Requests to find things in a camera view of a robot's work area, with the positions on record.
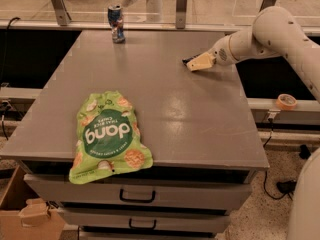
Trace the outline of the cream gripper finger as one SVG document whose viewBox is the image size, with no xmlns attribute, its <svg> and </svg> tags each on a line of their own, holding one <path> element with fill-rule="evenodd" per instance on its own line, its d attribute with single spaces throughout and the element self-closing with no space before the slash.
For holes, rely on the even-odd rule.
<svg viewBox="0 0 320 240">
<path fill-rule="evenodd" d="M 211 68 L 215 64 L 215 61 L 216 57 L 213 54 L 204 52 L 192 58 L 186 66 L 190 71 L 205 70 Z"/>
</svg>

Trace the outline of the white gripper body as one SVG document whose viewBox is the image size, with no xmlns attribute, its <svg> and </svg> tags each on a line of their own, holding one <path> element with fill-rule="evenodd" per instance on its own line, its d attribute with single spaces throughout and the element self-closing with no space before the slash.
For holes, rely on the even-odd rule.
<svg viewBox="0 0 320 240">
<path fill-rule="evenodd" d="M 238 62 L 231 52 L 230 41 L 231 36 L 225 36 L 219 39 L 209 50 L 209 52 L 214 56 L 215 64 L 227 66 Z"/>
</svg>

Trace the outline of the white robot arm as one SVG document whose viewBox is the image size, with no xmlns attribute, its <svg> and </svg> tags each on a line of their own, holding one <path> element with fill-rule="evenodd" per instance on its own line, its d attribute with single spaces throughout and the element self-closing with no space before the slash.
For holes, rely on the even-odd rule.
<svg viewBox="0 0 320 240">
<path fill-rule="evenodd" d="M 183 63 L 197 71 L 278 56 L 320 102 L 320 47 L 282 7 L 263 9 L 250 27 L 219 39 L 208 51 Z M 307 159 L 298 177 L 286 240 L 320 240 L 320 149 Z"/>
</svg>

